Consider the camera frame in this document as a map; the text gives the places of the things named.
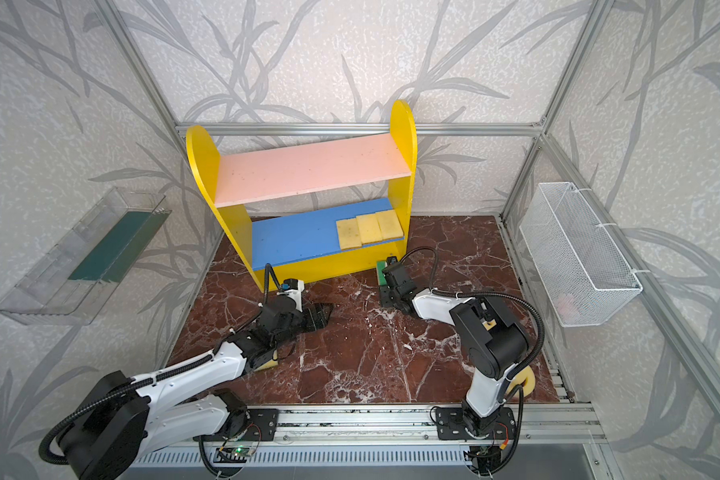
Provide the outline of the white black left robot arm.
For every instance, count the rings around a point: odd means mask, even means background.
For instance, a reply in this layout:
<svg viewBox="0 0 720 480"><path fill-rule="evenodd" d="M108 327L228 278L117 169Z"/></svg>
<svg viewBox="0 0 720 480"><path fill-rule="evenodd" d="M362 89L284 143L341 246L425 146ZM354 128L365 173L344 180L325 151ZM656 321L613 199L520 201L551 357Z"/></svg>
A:
<svg viewBox="0 0 720 480"><path fill-rule="evenodd" d="M327 326L331 303L301 305L287 295L263 304L253 324L171 368L101 378L81 405L40 441L39 458L80 479L116 479L140 457L191 437L213 436L242 409L217 386L274 360L299 335Z"/></svg>

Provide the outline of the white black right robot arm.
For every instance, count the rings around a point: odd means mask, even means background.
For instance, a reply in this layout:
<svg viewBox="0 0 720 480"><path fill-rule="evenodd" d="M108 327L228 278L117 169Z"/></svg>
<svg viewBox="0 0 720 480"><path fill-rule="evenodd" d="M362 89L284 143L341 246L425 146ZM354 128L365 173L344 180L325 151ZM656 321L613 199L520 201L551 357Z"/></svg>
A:
<svg viewBox="0 0 720 480"><path fill-rule="evenodd" d="M474 372L459 407L436 407L431 414L440 440L515 440L522 426L519 408L533 389L530 364L543 347L544 334L532 342L508 301L525 308L538 326L538 312L525 300L499 292L449 293L418 285L404 264L392 256L376 266L381 304L411 317L455 329Z"/></svg>

